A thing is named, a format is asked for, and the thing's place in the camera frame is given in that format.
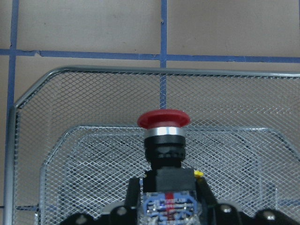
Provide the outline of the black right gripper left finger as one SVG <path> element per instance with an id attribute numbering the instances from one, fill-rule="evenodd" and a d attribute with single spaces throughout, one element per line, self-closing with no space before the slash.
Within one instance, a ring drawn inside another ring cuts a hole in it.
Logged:
<path id="1" fill-rule="evenodd" d="M 127 186 L 127 194 L 125 198 L 125 207 L 130 210 L 137 210 L 140 206 L 141 191 L 140 179 L 130 178 Z"/>

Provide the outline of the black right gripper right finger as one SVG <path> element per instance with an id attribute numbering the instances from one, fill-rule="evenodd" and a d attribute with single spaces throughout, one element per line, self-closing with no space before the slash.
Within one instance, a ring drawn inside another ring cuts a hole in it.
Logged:
<path id="1" fill-rule="evenodd" d="M 204 177 L 200 177 L 196 179 L 196 193 L 197 200 L 199 200 L 207 209 L 214 208 L 218 202 L 211 191 L 206 179 Z"/>

